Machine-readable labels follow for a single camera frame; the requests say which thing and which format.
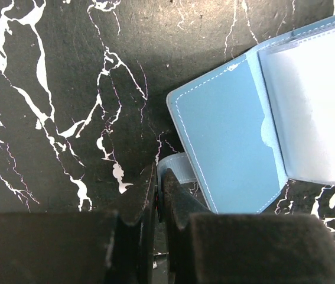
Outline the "blue leather card holder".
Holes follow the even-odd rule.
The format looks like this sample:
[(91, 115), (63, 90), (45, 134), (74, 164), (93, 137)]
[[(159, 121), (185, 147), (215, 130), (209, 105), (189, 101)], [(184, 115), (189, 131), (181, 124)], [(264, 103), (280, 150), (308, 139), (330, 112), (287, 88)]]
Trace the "blue leather card holder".
[(280, 194), (287, 174), (258, 53), (335, 30), (335, 15), (281, 34), (171, 91), (168, 110), (184, 152), (158, 162), (158, 181), (172, 170), (197, 182), (218, 214), (262, 212)]

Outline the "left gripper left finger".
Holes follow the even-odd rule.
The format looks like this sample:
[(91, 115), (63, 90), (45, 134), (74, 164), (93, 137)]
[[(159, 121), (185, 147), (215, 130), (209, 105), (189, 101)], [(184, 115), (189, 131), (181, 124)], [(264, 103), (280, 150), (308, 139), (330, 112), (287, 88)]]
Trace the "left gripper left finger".
[(157, 167), (103, 211), (0, 213), (0, 283), (151, 283)]

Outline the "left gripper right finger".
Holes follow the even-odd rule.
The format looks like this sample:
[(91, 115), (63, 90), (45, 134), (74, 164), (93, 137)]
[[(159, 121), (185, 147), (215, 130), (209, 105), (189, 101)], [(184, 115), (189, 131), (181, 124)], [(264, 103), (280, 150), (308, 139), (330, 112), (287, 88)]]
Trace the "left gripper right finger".
[(169, 283), (335, 283), (335, 239), (308, 214), (215, 214), (171, 169), (158, 208)]

